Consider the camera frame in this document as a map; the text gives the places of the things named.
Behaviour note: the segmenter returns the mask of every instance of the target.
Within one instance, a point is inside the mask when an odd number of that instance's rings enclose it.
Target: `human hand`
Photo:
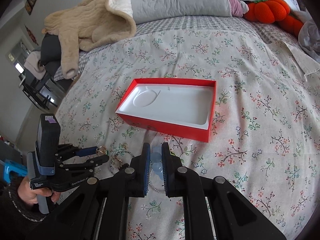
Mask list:
[[[48,188],[40,188],[40,189],[32,190],[30,188],[29,182],[30,182],[30,180],[29,180],[28,176],[24,177],[24,179],[22,180],[22,182],[18,188],[18,196],[28,206],[32,206],[33,204],[38,203],[36,195],[41,195],[44,197],[51,196],[52,202],[57,202],[59,200],[61,193],[51,191]]]

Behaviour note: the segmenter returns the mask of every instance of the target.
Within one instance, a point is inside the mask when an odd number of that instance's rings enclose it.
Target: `plaid bedsheet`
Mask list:
[[[260,37],[264,43],[270,44],[277,40],[282,40],[292,46],[300,48],[298,40],[291,34],[273,24],[263,24],[248,22],[238,17],[216,17],[216,16],[182,16],[169,19],[162,19],[153,22],[137,25],[137,33],[140,36],[154,32],[164,32],[169,30],[228,30],[244,32]],[[111,44],[93,49],[90,52],[80,51],[79,73],[82,73],[87,62],[92,55],[108,48]],[[61,67],[57,70],[54,80],[63,79]]]

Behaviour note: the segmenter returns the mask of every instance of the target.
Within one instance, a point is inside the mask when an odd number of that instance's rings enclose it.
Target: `orange plush toy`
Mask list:
[[[290,7],[283,0],[258,0],[248,4],[249,11],[243,17],[251,22],[271,24],[278,22],[285,31],[298,37],[303,23],[289,15]]]

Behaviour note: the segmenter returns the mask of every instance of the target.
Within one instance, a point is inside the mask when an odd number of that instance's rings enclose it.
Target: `jacket sleeve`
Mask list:
[[[17,190],[22,180],[22,177],[13,179],[0,196],[0,232],[8,239],[24,239],[45,217],[38,205],[30,209],[19,198]]]

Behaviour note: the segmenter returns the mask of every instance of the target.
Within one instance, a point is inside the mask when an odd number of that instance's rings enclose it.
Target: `metal screw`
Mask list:
[[[90,185],[96,184],[97,183],[97,179],[95,177],[89,178],[87,180],[87,183]]]
[[[131,167],[126,168],[126,169],[124,170],[124,172],[127,173],[127,174],[132,174],[132,173],[134,173],[134,168],[131,168]]]
[[[221,177],[221,176],[218,176],[216,177],[216,182],[219,183],[219,184],[223,184],[226,180],[224,177]]]
[[[180,173],[186,173],[188,171],[188,169],[186,167],[179,167],[178,168],[178,172]]]

